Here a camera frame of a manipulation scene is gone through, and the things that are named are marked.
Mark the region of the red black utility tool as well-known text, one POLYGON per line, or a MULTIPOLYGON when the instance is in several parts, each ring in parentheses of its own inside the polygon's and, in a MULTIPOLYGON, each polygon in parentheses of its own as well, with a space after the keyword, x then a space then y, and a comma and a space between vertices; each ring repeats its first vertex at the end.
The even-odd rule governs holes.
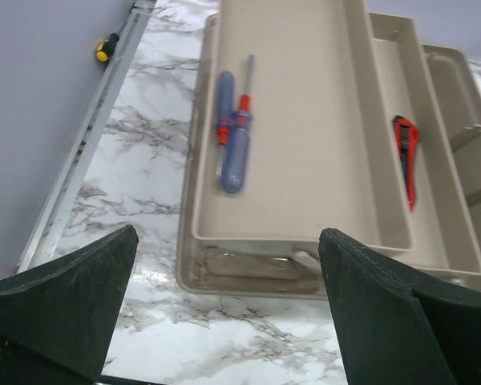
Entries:
POLYGON ((414 163, 420 134, 415 125, 403 116, 396 115, 392 120, 392 124, 402 166, 407 201, 410 211, 413 212, 417 198, 414 183, 414 163))

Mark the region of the blue red tester screwdriver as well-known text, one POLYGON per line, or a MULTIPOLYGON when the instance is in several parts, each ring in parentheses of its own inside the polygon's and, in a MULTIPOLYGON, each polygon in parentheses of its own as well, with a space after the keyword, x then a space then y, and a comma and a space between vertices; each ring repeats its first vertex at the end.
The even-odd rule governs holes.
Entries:
POLYGON ((216 85, 216 142, 218 146, 216 176, 220 179, 224 150, 228 143, 234 105, 235 78, 232 72, 222 71, 216 85))

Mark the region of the beige plastic tool box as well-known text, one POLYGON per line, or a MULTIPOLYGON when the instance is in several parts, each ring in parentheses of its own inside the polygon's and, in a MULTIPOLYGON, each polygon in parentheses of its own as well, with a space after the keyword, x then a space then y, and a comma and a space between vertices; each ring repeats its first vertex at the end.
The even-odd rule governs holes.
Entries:
POLYGON ((187 291, 319 299, 336 228, 481 290, 481 95, 465 55, 363 1, 223 1, 206 22, 176 276, 187 291), (255 56, 244 188, 216 176, 216 85, 255 56), (392 120, 418 129, 409 209, 392 120))

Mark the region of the blue handled screwdriver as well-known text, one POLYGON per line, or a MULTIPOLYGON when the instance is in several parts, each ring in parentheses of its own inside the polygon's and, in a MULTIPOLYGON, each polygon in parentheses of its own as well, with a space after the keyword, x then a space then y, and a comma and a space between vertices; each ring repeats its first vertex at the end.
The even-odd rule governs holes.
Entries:
POLYGON ((249 126, 253 118, 250 87, 254 60, 254 55, 248 55, 243 93, 240 95, 237 109, 233 109, 228 143, 224 150, 219 184, 222 190, 230 194, 239 193, 245 185, 250 145, 249 126))

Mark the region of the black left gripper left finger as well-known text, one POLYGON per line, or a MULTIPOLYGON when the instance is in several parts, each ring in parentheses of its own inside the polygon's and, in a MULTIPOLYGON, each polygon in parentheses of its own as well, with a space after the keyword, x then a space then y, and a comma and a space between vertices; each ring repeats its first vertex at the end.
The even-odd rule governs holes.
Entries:
POLYGON ((131 225, 0 280, 0 384, 94 384, 135 263, 131 225))

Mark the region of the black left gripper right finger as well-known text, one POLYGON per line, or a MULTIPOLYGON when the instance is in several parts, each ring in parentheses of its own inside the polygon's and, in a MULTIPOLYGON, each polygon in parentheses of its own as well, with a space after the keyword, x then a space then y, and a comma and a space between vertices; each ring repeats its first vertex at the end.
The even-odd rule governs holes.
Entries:
POLYGON ((481 384, 481 292, 337 229, 318 252, 350 384, 481 384))

